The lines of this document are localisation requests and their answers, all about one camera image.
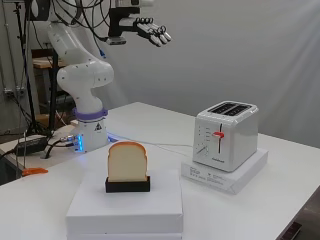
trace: toaster knob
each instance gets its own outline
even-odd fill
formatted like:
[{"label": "toaster knob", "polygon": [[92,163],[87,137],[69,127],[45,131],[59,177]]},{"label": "toaster knob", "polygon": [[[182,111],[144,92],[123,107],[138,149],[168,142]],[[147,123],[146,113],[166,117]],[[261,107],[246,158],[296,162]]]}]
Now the toaster knob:
[{"label": "toaster knob", "polygon": [[212,136],[219,137],[221,139],[221,138],[224,138],[224,133],[223,132],[214,132],[212,134]]}]

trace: blue light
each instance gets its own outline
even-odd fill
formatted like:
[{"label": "blue light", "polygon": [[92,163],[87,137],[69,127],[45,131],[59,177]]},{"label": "blue light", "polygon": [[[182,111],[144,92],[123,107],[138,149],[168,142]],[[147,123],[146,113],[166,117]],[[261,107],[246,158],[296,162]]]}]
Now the blue light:
[{"label": "blue light", "polygon": [[82,146],[82,136],[78,135],[78,144],[79,144],[79,151],[83,151],[83,146]]}]

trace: orange object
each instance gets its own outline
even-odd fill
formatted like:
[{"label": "orange object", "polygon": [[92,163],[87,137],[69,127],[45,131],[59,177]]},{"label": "orange object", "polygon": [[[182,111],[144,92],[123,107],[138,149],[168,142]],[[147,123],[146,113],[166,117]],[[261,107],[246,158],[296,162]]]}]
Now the orange object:
[{"label": "orange object", "polygon": [[39,173],[47,173],[49,172],[48,170],[44,168],[26,168],[22,171],[22,176],[28,176],[28,175],[33,175],[33,174],[39,174]]}]

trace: toaster slot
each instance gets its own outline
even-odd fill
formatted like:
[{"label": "toaster slot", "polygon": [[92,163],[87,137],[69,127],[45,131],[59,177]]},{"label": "toaster slot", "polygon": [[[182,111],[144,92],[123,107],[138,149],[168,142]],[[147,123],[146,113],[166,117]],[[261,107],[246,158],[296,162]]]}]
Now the toaster slot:
[{"label": "toaster slot", "polygon": [[248,105],[239,105],[239,106],[229,110],[224,115],[237,116],[237,115],[239,115],[240,113],[244,112],[245,110],[247,110],[249,108],[250,108],[250,106],[248,106]]},{"label": "toaster slot", "polygon": [[231,110],[231,108],[233,108],[236,105],[237,104],[235,103],[223,103],[222,105],[219,105],[215,108],[210,109],[208,112],[222,114],[228,110]]}]

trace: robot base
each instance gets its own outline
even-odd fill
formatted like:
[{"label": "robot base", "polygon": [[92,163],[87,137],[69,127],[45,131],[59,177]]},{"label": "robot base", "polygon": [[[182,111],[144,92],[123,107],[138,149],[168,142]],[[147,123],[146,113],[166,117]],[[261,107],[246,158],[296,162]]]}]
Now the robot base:
[{"label": "robot base", "polygon": [[109,143],[103,119],[91,122],[78,120],[77,127],[71,132],[76,136],[75,151],[90,152]]}]

